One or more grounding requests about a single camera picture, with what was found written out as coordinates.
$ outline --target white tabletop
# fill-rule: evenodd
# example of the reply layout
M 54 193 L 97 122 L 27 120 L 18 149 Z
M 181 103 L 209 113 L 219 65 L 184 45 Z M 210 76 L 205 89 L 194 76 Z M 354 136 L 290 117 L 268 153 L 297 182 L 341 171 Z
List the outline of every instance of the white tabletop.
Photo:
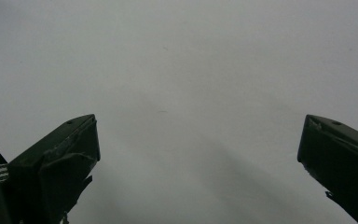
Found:
M 358 1 L 0 0 L 2 154 L 90 113 L 71 223 L 354 223 L 296 152 L 358 130 Z

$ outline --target black object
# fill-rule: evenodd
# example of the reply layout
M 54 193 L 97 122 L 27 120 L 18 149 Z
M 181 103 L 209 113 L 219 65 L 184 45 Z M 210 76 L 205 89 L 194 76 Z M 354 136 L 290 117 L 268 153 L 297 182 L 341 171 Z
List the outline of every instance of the black object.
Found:
M 0 192 L 11 222 L 0 224 L 60 223 L 91 182 L 88 175 L 100 158 L 95 116 L 68 120 L 7 165 Z
M 358 222 L 358 132 L 338 121 L 307 115 L 297 159 Z

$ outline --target gray surface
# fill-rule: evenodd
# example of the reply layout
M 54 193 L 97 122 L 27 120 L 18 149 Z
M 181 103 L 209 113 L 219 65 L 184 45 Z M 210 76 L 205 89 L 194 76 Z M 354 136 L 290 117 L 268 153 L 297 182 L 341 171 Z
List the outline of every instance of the gray surface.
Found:
M 71 223 L 354 223 L 296 151 L 358 129 L 358 1 L 0 0 L 0 150 L 97 116 Z

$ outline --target white surface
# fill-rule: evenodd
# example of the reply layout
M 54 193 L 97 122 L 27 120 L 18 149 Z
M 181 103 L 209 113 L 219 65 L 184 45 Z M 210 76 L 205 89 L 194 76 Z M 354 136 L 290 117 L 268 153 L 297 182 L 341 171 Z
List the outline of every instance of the white surface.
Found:
M 0 0 L 0 150 L 97 116 L 71 223 L 354 223 L 296 161 L 358 130 L 358 1 Z

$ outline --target white background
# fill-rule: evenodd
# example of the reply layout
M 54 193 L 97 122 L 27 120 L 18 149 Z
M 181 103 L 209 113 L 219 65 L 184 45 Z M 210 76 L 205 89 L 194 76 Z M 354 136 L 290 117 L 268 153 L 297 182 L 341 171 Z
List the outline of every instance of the white background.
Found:
M 2 154 L 90 113 L 71 223 L 354 223 L 296 152 L 358 130 L 358 1 L 0 0 Z

